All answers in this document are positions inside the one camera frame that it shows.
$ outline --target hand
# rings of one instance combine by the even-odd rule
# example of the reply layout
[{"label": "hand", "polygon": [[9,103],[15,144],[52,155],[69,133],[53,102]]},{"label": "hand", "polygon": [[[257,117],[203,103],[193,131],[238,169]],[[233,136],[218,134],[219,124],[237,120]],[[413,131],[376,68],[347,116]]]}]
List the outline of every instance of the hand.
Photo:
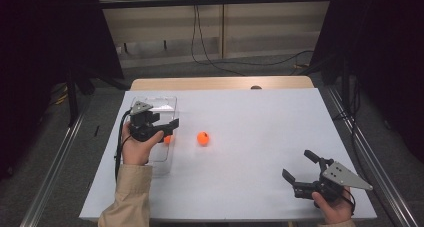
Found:
[{"label": "hand", "polygon": [[140,142],[130,137],[129,127],[130,122],[127,122],[122,128],[122,141],[127,140],[122,148],[123,162],[128,165],[145,165],[149,161],[150,150],[162,139],[163,131],[158,131],[147,141]]},{"label": "hand", "polygon": [[[350,200],[350,195],[347,191],[350,191],[349,187],[345,187],[343,196]],[[352,216],[352,206],[345,200],[339,198],[332,203],[328,203],[318,192],[313,192],[312,198],[324,213],[326,224],[338,224],[350,220]]]}]

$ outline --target clear plastic container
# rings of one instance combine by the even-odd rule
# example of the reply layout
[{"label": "clear plastic container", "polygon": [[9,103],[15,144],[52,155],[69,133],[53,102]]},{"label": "clear plastic container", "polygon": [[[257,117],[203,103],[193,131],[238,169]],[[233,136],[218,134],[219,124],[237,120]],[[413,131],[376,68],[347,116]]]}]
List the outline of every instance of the clear plastic container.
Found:
[{"label": "clear plastic container", "polygon": [[[169,122],[178,118],[176,97],[138,96],[134,98],[131,106],[133,106],[136,101],[152,105],[153,108],[149,109],[149,111],[160,114],[160,119],[153,123],[154,126],[169,124]],[[177,130],[178,128],[173,130],[173,135],[171,136],[169,143],[165,143],[166,141],[157,143],[150,151],[149,162],[147,164],[153,167],[154,177],[168,174],[171,171],[172,155]]]}]

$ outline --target gray floor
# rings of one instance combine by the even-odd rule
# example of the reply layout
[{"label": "gray floor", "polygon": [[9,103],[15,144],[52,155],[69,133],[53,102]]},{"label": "gray floor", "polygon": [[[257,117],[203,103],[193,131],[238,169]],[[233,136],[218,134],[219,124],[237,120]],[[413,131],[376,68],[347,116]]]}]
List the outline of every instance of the gray floor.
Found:
[{"label": "gray floor", "polygon": [[[311,54],[299,56],[298,64],[308,63]],[[249,63],[275,63],[287,56],[264,56],[243,58],[232,61]],[[244,64],[216,64],[218,67],[240,72],[244,75],[290,75],[300,70],[294,69],[295,60],[278,65],[252,66]],[[194,77],[194,76],[235,76],[236,74],[219,70],[211,65],[201,65],[193,62],[179,64],[163,64],[140,68],[124,69],[126,79],[130,84],[137,78],[154,77]],[[311,75],[316,87],[326,103],[331,116],[338,114],[332,102],[328,88],[323,86],[319,73]],[[97,86],[91,97],[79,96],[80,103],[88,103],[85,119],[79,134],[61,169],[60,178],[50,193],[39,226],[95,226],[94,223],[78,219],[79,212],[90,188],[90,183],[97,170],[98,163],[107,143],[116,112],[120,107],[123,92],[111,88],[101,81],[93,80]],[[46,111],[43,121],[37,130],[37,138],[33,140],[28,152],[21,158],[15,168],[15,174],[0,182],[0,226],[20,225],[29,205],[37,193],[46,172],[49,170],[58,147],[67,131],[69,108],[67,102],[52,105]],[[400,194],[409,205],[418,223],[424,224],[424,165],[412,156],[394,130],[386,128],[384,117],[375,108],[366,93],[362,94],[362,105],[358,112],[357,123],[372,146],[378,159],[395,183]],[[357,160],[350,141],[350,134],[343,121],[334,122],[339,134],[350,154],[358,172],[364,166],[364,172],[370,177],[375,187],[375,193],[369,192],[369,197],[376,209],[378,218],[358,222],[358,226],[392,226],[383,204],[394,219],[396,226],[401,226],[395,213],[382,192],[381,187],[372,177],[370,169],[361,156]],[[203,224],[166,223],[161,226],[204,226]],[[226,224],[208,224],[208,226],[223,226]],[[300,222],[299,226],[315,226],[316,222]],[[231,223],[230,226],[287,226],[286,223]]]}]

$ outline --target metal bracket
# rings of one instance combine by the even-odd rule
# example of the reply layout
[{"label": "metal bracket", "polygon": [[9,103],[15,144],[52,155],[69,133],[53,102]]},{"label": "metal bracket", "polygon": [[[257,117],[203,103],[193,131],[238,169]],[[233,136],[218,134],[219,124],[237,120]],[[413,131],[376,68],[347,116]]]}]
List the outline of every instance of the metal bracket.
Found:
[{"label": "metal bracket", "polygon": [[365,190],[373,189],[372,185],[365,182],[363,179],[361,179],[359,176],[354,174],[352,171],[350,171],[348,168],[346,168],[339,162],[334,162],[332,165],[330,165],[330,167],[328,167],[322,173],[322,176],[339,185]]},{"label": "metal bracket", "polygon": [[130,115],[136,115],[136,114],[139,114],[141,112],[147,111],[151,108],[153,108],[152,105],[143,103],[141,101],[136,101],[134,106],[131,108]]}]

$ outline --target orange ball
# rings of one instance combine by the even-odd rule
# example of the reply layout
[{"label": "orange ball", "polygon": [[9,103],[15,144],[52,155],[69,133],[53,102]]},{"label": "orange ball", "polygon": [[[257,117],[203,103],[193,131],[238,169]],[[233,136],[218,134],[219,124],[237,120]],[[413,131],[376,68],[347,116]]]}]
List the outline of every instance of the orange ball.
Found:
[{"label": "orange ball", "polygon": [[165,144],[169,144],[169,143],[171,143],[171,136],[172,136],[172,135],[168,135],[168,136],[166,136],[165,138],[163,138],[163,142],[164,142]]},{"label": "orange ball", "polygon": [[197,142],[199,142],[199,144],[200,145],[203,145],[203,146],[207,145],[208,142],[209,142],[209,135],[208,135],[208,133],[206,133],[204,131],[199,132],[197,134]]}]

